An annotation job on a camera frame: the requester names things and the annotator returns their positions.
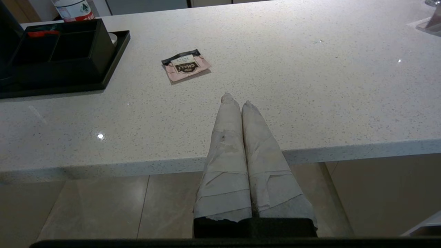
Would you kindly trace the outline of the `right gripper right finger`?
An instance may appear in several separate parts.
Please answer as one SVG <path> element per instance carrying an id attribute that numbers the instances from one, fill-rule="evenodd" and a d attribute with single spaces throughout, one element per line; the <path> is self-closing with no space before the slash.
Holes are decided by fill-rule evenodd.
<path id="1" fill-rule="evenodd" d="M 253 216 L 290 221 L 289 231 L 311 231 L 318 225 L 310 201 L 293 175 L 282 150 L 259 109 L 250 101 L 242 107 Z"/>

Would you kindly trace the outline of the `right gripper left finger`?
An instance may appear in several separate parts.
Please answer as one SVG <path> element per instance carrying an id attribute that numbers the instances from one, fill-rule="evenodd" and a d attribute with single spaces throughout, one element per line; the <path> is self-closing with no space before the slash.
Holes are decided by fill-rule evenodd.
<path id="1" fill-rule="evenodd" d="M 252 218 L 241 111 L 229 93 L 216 115 L 193 209 L 195 238 L 236 238 Z"/>

